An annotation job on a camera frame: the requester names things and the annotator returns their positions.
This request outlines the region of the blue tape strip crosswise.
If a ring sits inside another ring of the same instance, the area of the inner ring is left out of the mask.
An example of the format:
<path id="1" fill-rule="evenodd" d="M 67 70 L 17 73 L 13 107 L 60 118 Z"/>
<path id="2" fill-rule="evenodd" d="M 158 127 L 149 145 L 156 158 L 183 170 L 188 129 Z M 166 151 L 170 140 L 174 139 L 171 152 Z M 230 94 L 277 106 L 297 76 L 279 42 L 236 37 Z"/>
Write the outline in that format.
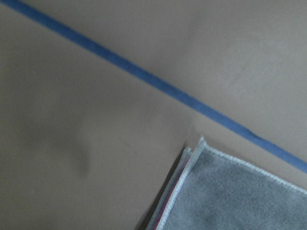
<path id="1" fill-rule="evenodd" d="M 218 112 L 217 110 L 211 108 L 210 106 L 204 104 L 193 96 L 187 94 L 181 89 L 173 86 L 165 80 L 149 73 L 148 71 L 142 69 L 141 67 L 135 65 L 131 61 L 125 59 L 124 57 L 114 53 L 113 51 L 105 48 L 104 46 L 98 44 L 94 40 L 84 36 L 83 34 L 73 30 L 72 28 L 66 26 L 58 20 L 42 13 L 41 11 L 35 9 L 34 7 L 20 1 L 20 0 L 2 0 L 1 4 L 17 11 L 23 16 L 33 20 L 40 25 L 52 30 L 53 32 L 65 37 L 71 42 L 78 46 L 88 50 L 96 56 L 110 62 L 116 67 L 122 69 L 123 71 L 133 75 L 134 77 L 142 80 L 143 82 L 151 85 L 152 87 L 160 90 L 161 92 L 167 94 L 168 96 L 176 99 L 177 101 L 183 103 L 189 108 L 197 111 L 203 116 L 211 119 L 212 121 L 220 124 L 221 126 L 227 128 L 228 130 L 236 133 L 247 141 L 253 143 L 254 145 L 262 148 L 263 150 L 269 152 L 275 157 L 283 160 L 284 162 L 290 164 L 291 166 L 299 169 L 302 172 L 307 171 L 307 163 L 302 159 L 296 157 L 290 152 L 282 149 L 281 147 L 275 145 L 274 143 L 263 139 L 252 131 L 250 131 L 245 126 L 239 124 L 238 122 L 232 120 L 231 118 L 225 116 L 224 114 Z"/>

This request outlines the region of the pink and grey towel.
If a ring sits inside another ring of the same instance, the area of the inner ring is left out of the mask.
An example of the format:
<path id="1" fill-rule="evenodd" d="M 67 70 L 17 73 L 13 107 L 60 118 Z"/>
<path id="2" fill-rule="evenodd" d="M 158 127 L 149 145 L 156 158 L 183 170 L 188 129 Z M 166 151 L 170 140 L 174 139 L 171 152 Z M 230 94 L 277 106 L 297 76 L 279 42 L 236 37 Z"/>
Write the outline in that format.
<path id="1" fill-rule="evenodd" d="M 304 230 L 307 192 L 201 138 L 183 147 L 139 230 Z"/>

